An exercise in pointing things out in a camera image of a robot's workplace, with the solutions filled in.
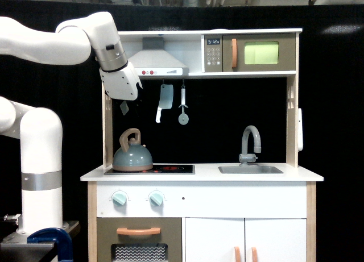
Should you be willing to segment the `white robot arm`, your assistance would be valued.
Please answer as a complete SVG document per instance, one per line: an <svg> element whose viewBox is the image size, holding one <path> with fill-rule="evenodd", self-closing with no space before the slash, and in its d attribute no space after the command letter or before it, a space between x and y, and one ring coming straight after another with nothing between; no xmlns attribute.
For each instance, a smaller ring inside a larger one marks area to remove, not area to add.
<svg viewBox="0 0 364 262"><path fill-rule="evenodd" d="M105 91L112 99L133 101L142 86L127 59L112 15L98 12L60 23L55 32L30 29L1 18L1 54L48 65L76 65L96 54ZM20 140L22 222L32 234L63 226L62 141L59 116L43 107L1 99L1 133Z"/></svg>

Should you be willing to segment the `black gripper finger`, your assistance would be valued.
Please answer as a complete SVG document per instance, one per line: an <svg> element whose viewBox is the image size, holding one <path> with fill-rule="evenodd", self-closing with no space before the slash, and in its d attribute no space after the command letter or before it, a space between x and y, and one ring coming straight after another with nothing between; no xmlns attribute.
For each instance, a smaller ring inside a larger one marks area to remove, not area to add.
<svg viewBox="0 0 364 262"><path fill-rule="evenodd" d="M133 110L134 110L134 115L136 117L140 117L140 110L142 107L142 101L139 99L136 99L133 101Z"/></svg>
<svg viewBox="0 0 364 262"><path fill-rule="evenodd" d="M127 101L123 101L121 104L120 104L120 109L121 109L121 112L123 115L126 115L128 112L129 112L129 106L127 104Z"/></svg>

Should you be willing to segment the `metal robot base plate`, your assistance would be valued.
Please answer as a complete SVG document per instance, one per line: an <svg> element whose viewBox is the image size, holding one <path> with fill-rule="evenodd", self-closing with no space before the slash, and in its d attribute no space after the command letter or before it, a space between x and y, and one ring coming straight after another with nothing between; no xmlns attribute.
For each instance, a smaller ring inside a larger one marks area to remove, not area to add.
<svg viewBox="0 0 364 262"><path fill-rule="evenodd" d="M21 229L1 240L1 248L52 248L57 245L58 234L72 239L80 232L79 221L64 221L60 228L44 228L32 234Z"/></svg>

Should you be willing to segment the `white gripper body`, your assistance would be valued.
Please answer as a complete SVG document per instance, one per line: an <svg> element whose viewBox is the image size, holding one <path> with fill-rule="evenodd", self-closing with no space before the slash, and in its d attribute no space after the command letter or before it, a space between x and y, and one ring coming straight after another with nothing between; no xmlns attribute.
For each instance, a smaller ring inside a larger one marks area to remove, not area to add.
<svg viewBox="0 0 364 262"><path fill-rule="evenodd" d="M138 87L142 88L142 83L131 62L115 72L105 72L102 69L99 69L99 72L106 94L110 98L127 101L137 99Z"/></svg>

